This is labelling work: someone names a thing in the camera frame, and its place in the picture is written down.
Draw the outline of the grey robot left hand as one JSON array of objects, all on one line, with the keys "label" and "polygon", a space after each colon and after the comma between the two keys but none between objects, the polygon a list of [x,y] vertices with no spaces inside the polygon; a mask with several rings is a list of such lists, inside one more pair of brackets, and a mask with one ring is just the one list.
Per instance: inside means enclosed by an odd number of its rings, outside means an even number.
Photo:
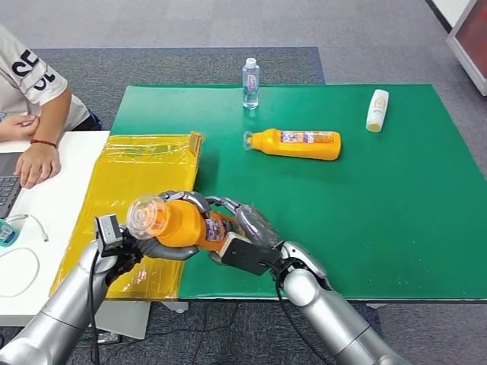
[{"label": "grey robot left hand", "polygon": [[135,199],[125,224],[144,256],[185,261],[199,251],[201,229],[209,216],[209,204],[199,193],[169,190]]}]

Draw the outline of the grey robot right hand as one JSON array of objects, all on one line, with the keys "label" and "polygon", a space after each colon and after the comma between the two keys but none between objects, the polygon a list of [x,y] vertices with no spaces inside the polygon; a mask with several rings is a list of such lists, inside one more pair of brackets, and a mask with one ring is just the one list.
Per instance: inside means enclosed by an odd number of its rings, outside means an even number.
[{"label": "grey robot right hand", "polygon": [[254,246],[274,249],[282,242],[270,221],[251,205],[214,195],[208,196],[205,200],[210,205],[224,207],[233,214],[232,220],[229,218],[229,230],[245,236]]}]

